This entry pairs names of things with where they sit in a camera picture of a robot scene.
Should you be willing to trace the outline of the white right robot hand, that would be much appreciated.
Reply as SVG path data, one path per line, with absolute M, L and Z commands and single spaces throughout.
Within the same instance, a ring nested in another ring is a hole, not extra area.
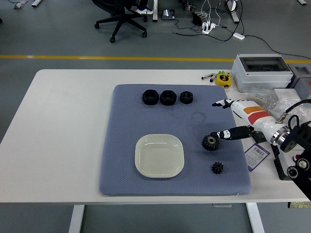
M 271 144 L 281 145 L 290 134 L 288 126 L 277 123 L 274 117 L 254 101 L 226 99 L 217 101 L 212 106 L 229 107 L 248 124 L 220 132 L 211 132 L 210 135 L 214 138 L 238 140 L 251 137 L 252 131 L 259 131 Z

